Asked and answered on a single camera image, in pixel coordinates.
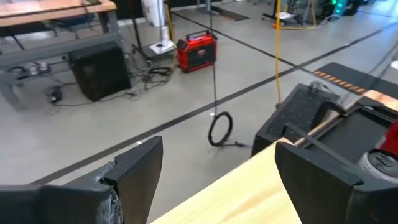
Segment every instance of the red case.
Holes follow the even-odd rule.
[[[191,37],[194,34],[202,32],[205,32],[205,34]],[[181,68],[183,72],[189,73],[213,65],[216,61],[216,51],[217,37],[208,30],[187,34],[185,40],[180,39],[177,42],[178,67]]]
[[[384,142],[380,145],[380,149],[392,152],[398,156],[398,120],[391,125],[384,136]]]

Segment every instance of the floor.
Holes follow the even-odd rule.
[[[217,94],[223,102],[219,111],[229,111],[234,118],[231,140],[251,144],[277,103],[275,30],[269,21],[261,20],[261,14],[271,12],[272,7],[266,3],[253,6],[245,1],[220,7],[250,17],[239,22],[214,17],[214,29],[219,38]],[[398,41],[395,9],[393,2],[377,2],[363,6],[354,17],[343,17],[316,31],[283,30],[280,38],[282,98],[298,83],[320,81],[311,71],[330,62],[370,71]],[[194,9],[175,13],[177,38],[209,26],[208,16]],[[134,42],[134,34],[127,29],[128,24],[121,25],[125,25],[121,31],[127,47]],[[157,29],[147,24],[139,24],[139,29],[145,44],[158,40]],[[94,32],[83,30],[79,35],[96,35],[96,32],[98,27]],[[71,34],[61,34],[58,38],[43,38],[38,34],[21,41],[30,48],[71,38]],[[1,48],[5,52],[18,50],[11,41],[3,43]],[[388,64],[383,63],[372,75],[377,76]],[[59,65],[58,69],[64,70],[65,65]],[[57,78],[73,81],[70,72]],[[390,68],[384,78],[398,83],[398,71]],[[54,81],[40,79],[19,87],[19,96],[27,106],[22,112],[14,111],[0,96],[0,184],[49,180],[41,178],[121,142],[145,141],[160,135],[164,140],[164,163],[150,222],[250,157],[250,149],[217,149],[207,142],[213,112],[211,67],[190,74],[177,70],[167,85],[145,92],[138,101],[119,98],[107,103],[54,108],[44,97],[44,90],[54,84]],[[335,85],[325,84],[341,96],[347,94]],[[65,103],[87,102],[75,86],[65,89],[64,94]],[[345,104],[355,99],[357,96],[350,94]],[[215,135],[223,134],[225,129],[226,122],[220,121]],[[135,145],[50,180],[50,184],[62,185],[73,180]]]

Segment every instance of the black cable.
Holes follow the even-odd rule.
[[[214,33],[213,33],[213,13],[208,12],[210,14],[210,34],[212,37],[214,37]],[[215,114],[213,117],[213,121],[211,122],[210,125],[210,129],[207,135],[207,140],[209,141],[210,145],[214,146],[214,147],[226,147],[226,146],[238,146],[238,147],[251,147],[249,145],[243,144],[243,143],[239,143],[237,141],[235,141],[232,144],[227,144],[227,140],[229,139],[229,137],[231,136],[232,130],[233,130],[233,118],[230,115],[229,112],[227,111],[223,111],[220,114],[218,114],[218,99],[217,99],[217,83],[216,83],[216,66],[215,66],[215,61],[213,62],[213,64],[211,65],[213,67],[213,96],[214,96],[214,109],[215,109]],[[219,140],[218,142],[214,142],[213,140],[213,130],[214,127],[217,123],[217,121],[221,118],[225,116],[228,119],[228,130],[225,133],[225,135],[221,138],[221,140]]]

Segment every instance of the yellow cable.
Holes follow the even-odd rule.
[[[282,98],[280,95],[280,81],[279,81],[279,34],[280,34],[280,0],[277,0],[277,16],[276,16],[276,32],[275,32],[275,80],[278,92],[278,103],[282,102]]]

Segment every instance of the light wood tabletop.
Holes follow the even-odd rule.
[[[89,13],[116,9],[110,0],[100,0],[101,4],[91,4],[84,0]],[[0,4],[0,27],[40,22],[50,19],[86,14],[81,0],[41,0]]]
[[[398,111],[398,100],[376,91],[364,96]],[[329,120],[315,129],[325,127]],[[289,142],[282,138],[279,141]],[[297,212],[280,179],[275,144],[181,203],[153,224],[272,223],[299,224]]]

